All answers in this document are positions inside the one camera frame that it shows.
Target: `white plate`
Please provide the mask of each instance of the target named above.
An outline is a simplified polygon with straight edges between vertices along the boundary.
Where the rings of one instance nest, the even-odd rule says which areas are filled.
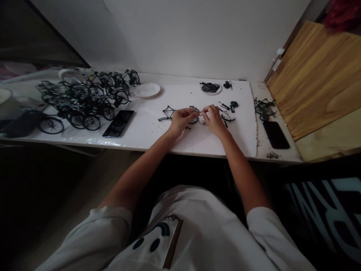
[[[62,69],[59,71],[59,77],[63,81],[67,81],[68,83],[84,83],[85,78],[82,74],[73,69]]]
[[[161,87],[154,83],[145,83],[137,86],[134,94],[142,98],[151,98],[156,96],[161,90]]]
[[[207,95],[216,95],[216,94],[220,93],[221,90],[222,90],[222,86],[220,85],[220,86],[219,86],[219,89],[218,89],[215,93],[208,93],[208,92],[205,92],[205,91],[202,90],[202,86],[203,86],[203,85],[200,85],[200,90],[201,90],[201,92],[203,92],[204,94],[207,94]]]

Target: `black smartphone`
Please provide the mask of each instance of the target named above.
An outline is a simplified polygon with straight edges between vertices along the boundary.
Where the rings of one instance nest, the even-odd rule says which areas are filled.
[[[103,137],[120,137],[134,115],[133,110],[120,110],[105,130]]]
[[[290,145],[287,142],[278,122],[263,122],[263,127],[266,130],[268,139],[274,149],[289,149]]]

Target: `hand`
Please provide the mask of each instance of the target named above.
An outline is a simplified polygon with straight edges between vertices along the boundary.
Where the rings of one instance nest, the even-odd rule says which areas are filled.
[[[217,106],[209,105],[205,107],[201,113],[209,130],[219,139],[229,134],[229,131],[227,130],[221,115],[219,114],[219,108]]]
[[[188,122],[195,118],[198,118],[198,112],[194,112],[192,107],[176,110],[173,112],[172,123],[167,132],[177,138],[180,137]]]

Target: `sleeve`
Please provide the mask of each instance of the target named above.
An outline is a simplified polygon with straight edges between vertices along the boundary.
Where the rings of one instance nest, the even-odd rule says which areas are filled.
[[[252,209],[247,215],[248,230],[279,270],[316,270],[298,250],[274,211]]]
[[[127,244],[131,221],[125,208],[92,209],[36,271],[102,270]]]

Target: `red cloth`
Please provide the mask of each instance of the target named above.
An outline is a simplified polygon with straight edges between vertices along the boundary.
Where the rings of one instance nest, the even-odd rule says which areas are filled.
[[[360,21],[361,0],[330,0],[323,24],[335,32],[342,32],[352,30]]]

